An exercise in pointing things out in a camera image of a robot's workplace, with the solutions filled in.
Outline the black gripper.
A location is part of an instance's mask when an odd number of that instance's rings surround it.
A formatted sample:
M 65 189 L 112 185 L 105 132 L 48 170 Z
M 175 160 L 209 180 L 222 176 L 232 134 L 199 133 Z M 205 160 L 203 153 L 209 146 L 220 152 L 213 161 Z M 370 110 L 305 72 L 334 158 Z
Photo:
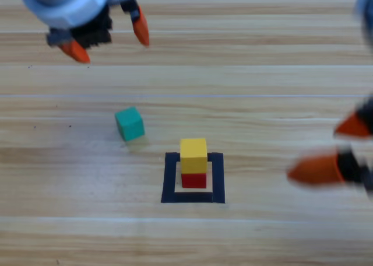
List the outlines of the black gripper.
M 338 124 L 334 134 L 372 138 L 372 96 Z M 372 170 L 359 164 L 351 150 L 340 157 L 337 153 L 301 157 L 290 167 L 287 178 L 303 186 L 332 186 L 346 180 L 361 184 L 367 193 L 372 193 Z
M 85 48 L 111 42 L 110 7 L 117 5 L 124 13 L 130 14 L 135 36 L 143 46 L 148 47 L 150 45 L 149 28 L 137 0 L 107 0 L 98 15 L 82 26 L 72 29 L 50 28 L 46 35 L 47 44 L 51 47 L 58 46 L 62 52 L 79 63 L 89 64 L 90 57 Z

